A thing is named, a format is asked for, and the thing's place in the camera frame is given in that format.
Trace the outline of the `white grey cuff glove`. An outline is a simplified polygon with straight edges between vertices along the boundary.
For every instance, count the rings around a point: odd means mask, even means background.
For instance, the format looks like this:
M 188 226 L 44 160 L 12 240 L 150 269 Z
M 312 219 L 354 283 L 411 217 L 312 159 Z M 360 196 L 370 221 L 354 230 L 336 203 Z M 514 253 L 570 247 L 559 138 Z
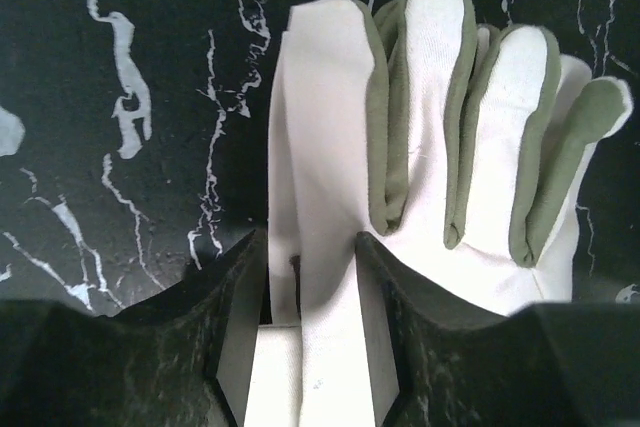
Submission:
M 545 28 L 478 25 L 471 0 L 294 6 L 269 118 L 273 323 L 247 424 L 373 423 L 359 231 L 490 312 L 568 302 L 577 196 L 632 110 L 623 80 Z

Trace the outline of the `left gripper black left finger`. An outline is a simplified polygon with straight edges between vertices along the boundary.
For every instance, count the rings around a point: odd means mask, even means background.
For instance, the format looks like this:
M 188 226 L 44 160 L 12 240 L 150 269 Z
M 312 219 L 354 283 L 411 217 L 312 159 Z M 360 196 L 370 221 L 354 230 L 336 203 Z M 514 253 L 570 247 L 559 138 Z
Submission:
M 240 426 L 266 234 L 113 317 L 53 301 L 1 305 L 5 426 Z

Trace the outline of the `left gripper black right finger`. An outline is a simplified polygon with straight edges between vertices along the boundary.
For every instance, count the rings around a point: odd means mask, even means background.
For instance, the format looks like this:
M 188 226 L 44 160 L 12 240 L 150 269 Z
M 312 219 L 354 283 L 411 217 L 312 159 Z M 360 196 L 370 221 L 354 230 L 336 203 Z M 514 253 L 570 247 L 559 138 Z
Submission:
M 639 308 L 533 304 L 502 317 L 402 264 L 374 236 L 359 273 L 384 310 L 399 387 L 387 426 L 635 426 Z

